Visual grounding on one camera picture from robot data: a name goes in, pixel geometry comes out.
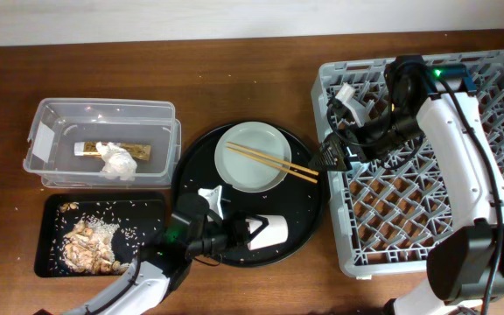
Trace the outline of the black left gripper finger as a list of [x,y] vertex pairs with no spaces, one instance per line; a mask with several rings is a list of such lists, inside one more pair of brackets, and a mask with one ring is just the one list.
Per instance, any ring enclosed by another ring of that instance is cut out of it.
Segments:
[[258,214],[239,212],[235,218],[238,220],[251,219],[252,221],[259,221],[261,223],[261,227],[267,227],[269,225],[268,219]]
[[249,231],[237,232],[235,235],[235,246],[238,249],[257,250],[268,246],[268,233],[262,231],[252,237]]

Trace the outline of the pink cup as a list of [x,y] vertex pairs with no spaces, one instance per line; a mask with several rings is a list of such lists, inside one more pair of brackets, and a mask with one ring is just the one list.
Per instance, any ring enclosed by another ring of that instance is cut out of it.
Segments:
[[[262,231],[266,231],[268,233],[267,247],[286,242],[289,235],[287,220],[282,215],[262,215],[262,216],[267,218],[269,221],[269,225],[267,227],[263,227],[263,229],[259,232],[261,233]],[[261,228],[261,223],[259,221],[246,219],[246,222],[248,224],[248,231],[251,234],[254,234],[257,230]]]

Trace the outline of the grey plate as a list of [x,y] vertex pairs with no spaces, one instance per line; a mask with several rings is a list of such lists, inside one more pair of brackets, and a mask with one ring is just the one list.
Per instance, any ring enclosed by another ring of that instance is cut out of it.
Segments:
[[291,147],[283,133],[264,122],[243,122],[230,127],[213,154],[220,177],[234,189],[262,193],[279,185],[287,173],[238,154],[228,147],[239,144],[272,157],[291,161]]

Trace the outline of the wooden chopstick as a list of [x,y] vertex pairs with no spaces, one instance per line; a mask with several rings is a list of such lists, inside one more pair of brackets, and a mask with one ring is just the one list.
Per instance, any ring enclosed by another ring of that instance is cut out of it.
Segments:
[[246,158],[252,159],[252,160],[254,160],[258,163],[261,163],[263,165],[267,165],[269,167],[277,169],[281,172],[288,173],[294,177],[306,180],[306,181],[311,182],[313,184],[318,183],[318,180],[316,179],[316,176],[318,175],[318,173],[316,171],[306,169],[300,165],[294,165],[294,164],[286,162],[284,160],[275,160],[274,158],[271,158],[271,157],[263,157],[263,156],[249,154],[244,151],[237,150],[237,149],[230,148],[230,147],[227,147],[227,150],[232,151],[234,153],[237,153],[239,155],[242,155]]
[[303,167],[303,166],[298,165],[298,164],[293,164],[292,162],[286,161],[286,160],[284,160],[282,158],[273,157],[273,156],[271,156],[269,154],[262,153],[259,150],[250,149],[250,148],[248,148],[246,146],[242,146],[240,144],[228,142],[227,143],[227,148],[230,149],[230,150],[236,150],[239,153],[246,152],[248,155],[251,155],[254,158],[260,157],[260,158],[263,158],[266,161],[277,162],[280,165],[289,166],[291,171],[293,169],[297,169],[297,170],[300,170],[301,172],[309,173],[309,174],[314,175],[314,176],[318,176],[319,175],[319,173],[317,171],[311,170],[309,168]]

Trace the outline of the gold chopstick wrapper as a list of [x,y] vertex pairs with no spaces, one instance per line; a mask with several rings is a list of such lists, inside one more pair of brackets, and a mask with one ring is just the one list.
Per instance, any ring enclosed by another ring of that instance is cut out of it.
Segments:
[[[151,157],[151,146],[148,144],[115,143],[125,149],[134,159],[148,161]],[[73,154],[76,157],[98,157],[102,155],[96,148],[96,142],[78,142],[73,145]]]

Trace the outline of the white napkin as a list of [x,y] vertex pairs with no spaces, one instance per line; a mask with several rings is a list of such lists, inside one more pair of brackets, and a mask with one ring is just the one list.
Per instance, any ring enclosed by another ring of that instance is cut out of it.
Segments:
[[137,170],[137,162],[127,150],[115,143],[98,142],[97,152],[104,161],[101,174],[106,179],[119,179],[122,181],[133,181]]

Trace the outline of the food leftovers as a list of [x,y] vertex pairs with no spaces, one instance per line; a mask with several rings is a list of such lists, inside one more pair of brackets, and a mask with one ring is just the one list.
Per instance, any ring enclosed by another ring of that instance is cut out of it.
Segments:
[[52,241],[54,264],[66,274],[121,275],[139,248],[144,233],[134,220],[123,218],[121,207],[128,201],[64,202],[57,206],[58,236]]

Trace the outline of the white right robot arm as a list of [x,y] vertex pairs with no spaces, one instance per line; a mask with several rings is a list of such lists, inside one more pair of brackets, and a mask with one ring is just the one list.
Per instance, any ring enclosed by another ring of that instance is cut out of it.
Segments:
[[387,314],[446,314],[504,298],[504,178],[478,120],[477,88],[462,64],[396,58],[383,73],[388,106],[380,118],[349,85],[325,98],[329,132],[311,167],[348,173],[416,139],[429,142],[445,183],[453,232],[428,255],[426,279],[388,301]]

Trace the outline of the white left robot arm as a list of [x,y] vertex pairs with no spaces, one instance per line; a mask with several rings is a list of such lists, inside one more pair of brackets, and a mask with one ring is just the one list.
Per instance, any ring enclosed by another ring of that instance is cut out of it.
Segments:
[[222,220],[206,198],[184,194],[157,242],[139,248],[120,278],[68,313],[142,314],[180,286],[199,256],[220,260],[228,251],[273,246],[287,236],[282,216],[244,212]]

